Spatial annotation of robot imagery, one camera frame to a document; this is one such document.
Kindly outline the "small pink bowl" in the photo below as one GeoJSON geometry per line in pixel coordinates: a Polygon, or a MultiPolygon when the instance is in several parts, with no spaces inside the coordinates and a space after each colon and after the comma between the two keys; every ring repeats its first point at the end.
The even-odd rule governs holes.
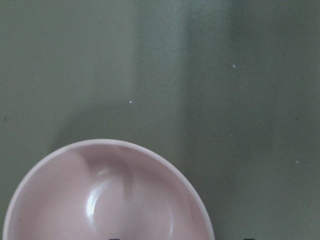
{"type": "Polygon", "coordinates": [[[208,212],[170,162],[142,146],[93,139],[62,147],[18,185],[4,240],[213,240],[208,212]]]}

